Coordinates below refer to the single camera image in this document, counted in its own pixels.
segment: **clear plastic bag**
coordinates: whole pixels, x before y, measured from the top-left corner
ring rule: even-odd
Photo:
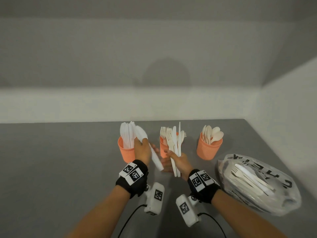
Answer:
[[[261,184],[265,182],[265,187],[250,183],[250,179],[245,181],[245,177],[239,177],[241,173],[237,167],[246,168],[246,173],[260,178]],[[259,160],[237,154],[226,155],[224,160],[218,160],[217,171],[222,189],[255,210],[283,216],[301,206],[301,196],[295,181],[287,174]]]

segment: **person's left arm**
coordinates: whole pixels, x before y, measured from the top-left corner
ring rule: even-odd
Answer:
[[[149,166],[151,150],[147,139],[143,139],[142,143],[137,138],[134,140],[134,153],[137,160]],[[111,237],[130,196],[127,190],[116,185],[110,195],[84,216],[66,238]]]

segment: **orange plastic basket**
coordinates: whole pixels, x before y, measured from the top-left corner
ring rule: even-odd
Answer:
[[[202,137],[203,134],[200,133],[197,145],[197,155],[203,160],[212,160],[222,144],[222,139],[219,141],[215,141],[211,145],[209,145],[202,140]]]
[[[159,137],[159,148],[161,152],[161,157],[166,158],[167,156],[164,150],[168,149],[168,145],[163,144],[163,138],[161,136]]]
[[[121,136],[118,139],[118,146],[120,148],[122,158],[126,163],[130,163],[135,160],[134,148],[123,148],[123,139]]]

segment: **black cable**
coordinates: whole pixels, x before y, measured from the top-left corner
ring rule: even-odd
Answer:
[[[216,219],[215,219],[214,217],[212,217],[211,215],[209,215],[209,214],[207,214],[207,213],[204,213],[204,212],[199,213],[197,216],[201,216],[201,215],[206,215],[206,216],[211,217],[211,218],[219,225],[219,227],[220,227],[222,233],[224,234],[224,237],[227,238],[227,237],[226,237],[226,234],[224,233],[224,230],[221,228],[220,224],[218,223],[218,221],[216,221]]]
[[[133,214],[134,214],[140,207],[142,207],[142,206],[147,207],[147,205],[143,204],[143,205],[138,206],[138,207],[132,212],[132,214],[131,214],[130,217],[126,220],[124,226],[122,227],[122,229],[121,229],[121,231],[120,231],[120,233],[119,233],[119,235],[118,235],[118,238],[120,237],[121,233],[123,232],[123,229],[125,228],[126,224],[128,224],[128,222],[129,222],[129,220],[131,219],[131,217],[133,216]]]

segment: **wristband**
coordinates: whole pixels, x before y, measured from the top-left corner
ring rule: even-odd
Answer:
[[[192,194],[200,201],[211,204],[219,184],[211,178],[204,170],[194,169],[190,172],[188,180]]]
[[[141,160],[134,160],[126,165],[119,173],[120,177],[116,185],[121,186],[131,194],[130,199],[135,195],[142,195],[146,189],[148,168]]]

